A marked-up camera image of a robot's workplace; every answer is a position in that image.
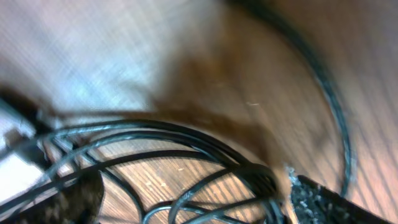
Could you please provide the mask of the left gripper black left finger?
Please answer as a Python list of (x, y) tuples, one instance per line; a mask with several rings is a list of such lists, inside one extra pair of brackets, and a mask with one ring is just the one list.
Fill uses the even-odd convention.
[(99, 172), (81, 176), (73, 185), (2, 221), (8, 224), (95, 223), (104, 197)]

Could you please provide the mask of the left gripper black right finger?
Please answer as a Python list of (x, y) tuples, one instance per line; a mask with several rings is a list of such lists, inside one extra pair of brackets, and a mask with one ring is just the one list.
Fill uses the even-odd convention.
[(345, 198), (350, 175), (344, 175), (342, 194), (336, 193), (288, 167), (289, 196), (299, 223), (318, 224), (389, 224), (390, 222)]

